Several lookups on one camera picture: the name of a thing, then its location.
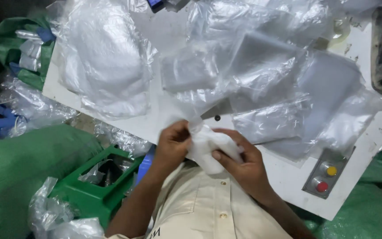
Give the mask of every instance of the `shirt pocket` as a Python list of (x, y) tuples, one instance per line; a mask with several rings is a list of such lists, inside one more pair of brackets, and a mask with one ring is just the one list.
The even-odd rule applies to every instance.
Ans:
[(168, 192), (155, 225), (161, 225), (164, 220), (173, 215), (194, 212), (200, 179), (200, 177), (183, 177), (175, 182)]

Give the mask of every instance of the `person's left hand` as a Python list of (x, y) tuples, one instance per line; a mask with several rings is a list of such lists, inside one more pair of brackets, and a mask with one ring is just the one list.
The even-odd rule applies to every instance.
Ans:
[(160, 134), (159, 144), (150, 169), (158, 177), (165, 179), (184, 161), (190, 144), (188, 121), (181, 120), (173, 123)]

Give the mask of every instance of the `beige shirt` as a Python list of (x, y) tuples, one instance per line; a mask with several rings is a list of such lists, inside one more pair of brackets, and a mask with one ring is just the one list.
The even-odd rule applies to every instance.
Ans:
[(137, 239), (291, 238), (231, 175), (210, 177), (190, 161), (164, 182), (153, 218), (151, 232)]

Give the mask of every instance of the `green plastic stool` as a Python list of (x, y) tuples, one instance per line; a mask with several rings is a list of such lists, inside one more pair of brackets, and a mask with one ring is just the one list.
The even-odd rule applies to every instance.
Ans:
[(133, 174), (138, 171), (144, 157), (136, 158), (132, 166), (108, 187), (82, 182), (78, 177), (87, 173), (98, 162), (106, 159), (109, 155), (116, 154), (128, 157), (128, 153), (111, 145), (84, 165), (72, 172), (69, 176), (58, 182), (49, 197), (58, 196), (69, 202), (74, 208), (79, 209), (81, 218), (98, 217), (101, 226), (106, 229), (112, 217), (122, 204), (126, 191), (133, 184)]

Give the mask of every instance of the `hand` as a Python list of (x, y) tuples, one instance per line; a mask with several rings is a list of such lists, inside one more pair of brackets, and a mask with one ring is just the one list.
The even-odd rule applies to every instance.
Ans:
[(244, 191), (255, 200), (261, 204), (270, 203), (270, 200), (274, 198), (275, 192), (269, 184), (262, 153), (237, 131), (228, 129), (214, 129), (214, 131), (228, 135), (242, 148), (241, 157), (244, 163), (238, 164), (220, 150), (213, 151), (213, 158), (219, 161), (237, 180)]
[(181, 120), (165, 128), (160, 134), (150, 170), (165, 179), (184, 161), (190, 144), (188, 121)]

